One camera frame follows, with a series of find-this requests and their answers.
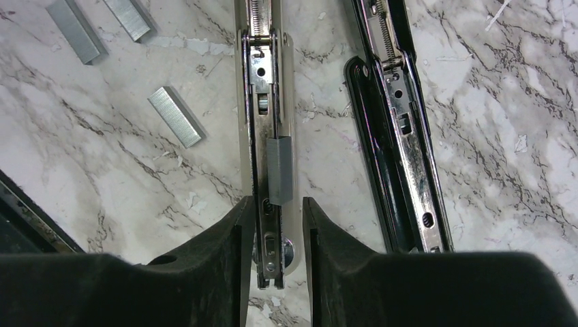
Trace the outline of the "black stapler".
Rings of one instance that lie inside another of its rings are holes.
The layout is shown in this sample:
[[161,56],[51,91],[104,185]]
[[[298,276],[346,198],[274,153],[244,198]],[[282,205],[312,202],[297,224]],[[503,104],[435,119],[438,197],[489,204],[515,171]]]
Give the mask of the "black stapler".
[[403,1],[345,1],[348,88],[386,250],[454,249]]

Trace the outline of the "staple strip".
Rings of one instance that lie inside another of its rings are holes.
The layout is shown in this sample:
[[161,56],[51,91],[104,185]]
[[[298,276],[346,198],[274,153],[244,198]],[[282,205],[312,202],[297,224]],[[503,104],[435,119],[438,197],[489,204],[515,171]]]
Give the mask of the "staple strip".
[[104,3],[133,42],[141,42],[143,37],[154,31],[149,15],[137,1],[104,0]]
[[282,206],[293,199],[292,138],[267,139],[269,201]]
[[75,1],[53,1],[46,11],[82,64],[93,65],[94,60],[108,54]]
[[206,138],[200,123],[174,88],[160,87],[147,101],[186,149]]

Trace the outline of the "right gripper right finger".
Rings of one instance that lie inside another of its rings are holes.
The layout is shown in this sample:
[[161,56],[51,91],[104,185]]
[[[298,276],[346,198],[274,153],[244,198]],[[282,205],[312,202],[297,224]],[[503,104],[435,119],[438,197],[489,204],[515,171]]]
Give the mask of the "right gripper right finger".
[[383,254],[303,199],[313,326],[576,326],[555,275],[523,252]]

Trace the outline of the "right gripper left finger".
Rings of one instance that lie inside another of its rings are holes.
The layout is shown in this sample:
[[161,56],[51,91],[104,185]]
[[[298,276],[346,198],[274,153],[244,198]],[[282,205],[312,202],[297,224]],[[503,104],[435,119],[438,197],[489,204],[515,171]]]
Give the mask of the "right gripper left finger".
[[251,196],[146,265],[101,254],[1,256],[2,326],[244,326]]

